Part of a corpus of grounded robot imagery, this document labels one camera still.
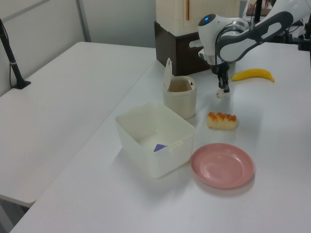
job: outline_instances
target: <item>black stand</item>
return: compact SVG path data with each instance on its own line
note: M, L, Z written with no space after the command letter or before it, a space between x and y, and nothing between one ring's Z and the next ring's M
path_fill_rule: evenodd
M6 52L6 55L9 58L12 70L13 70L15 77L16 77L16 85L14 85L13 88L23 89L24 87L28 86L31 82L23 80L23 78L20 74L19 68L17 66L15 57L14 57L13 52L11 50L11 47L10 47L8 38L6 36L6 33L5 33L1 19L0 19L0 39L2 41L4 50Z
M305 36L301 38L300 43L298 43L298 50L301 51L310 51L310 35L311 35L311 15L309 17L308 23L305 24Z
M261 6L262 6L262 0L257 0L254 23L258 23L260 21Z

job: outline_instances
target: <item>yellow banana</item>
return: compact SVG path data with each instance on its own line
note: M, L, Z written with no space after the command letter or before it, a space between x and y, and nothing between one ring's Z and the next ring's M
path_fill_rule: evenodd
M249 78L264 78L274 82L274 78L269 71L257 68L240 71L231 77L232 81L240 81Z

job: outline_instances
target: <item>cup lid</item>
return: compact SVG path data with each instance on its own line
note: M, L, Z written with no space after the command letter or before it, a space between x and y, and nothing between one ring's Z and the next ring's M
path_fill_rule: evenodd
M164 71L164 81L163 85L165 90L170 88L171 80L172 80L172 61L170 58L167 59L165 71Z

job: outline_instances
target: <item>cup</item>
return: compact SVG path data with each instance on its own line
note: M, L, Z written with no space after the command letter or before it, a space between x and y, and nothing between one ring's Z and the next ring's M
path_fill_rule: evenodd
M196 105L196 84L188 76L172 77L169 88L163 85L164 104L183 119L193 117Z

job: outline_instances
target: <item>white table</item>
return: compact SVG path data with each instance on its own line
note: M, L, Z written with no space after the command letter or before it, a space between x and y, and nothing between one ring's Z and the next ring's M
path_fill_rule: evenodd
M254 61L276 82L230 82L224 99L216 98L218 80L210 70L191 75L198 91L189 120L196 127L194 150L213 142L245 150L255 164L248 184L211 188L189 163L152 179L126 159L115 116L162 101L164 67L155 61L12 233L311 232L310 55L295 45L265 43L232 65L230 75ZM209 129L209 111L236 114L237 128Z
M0 98L0 198L30 207L156 59L78 43Z

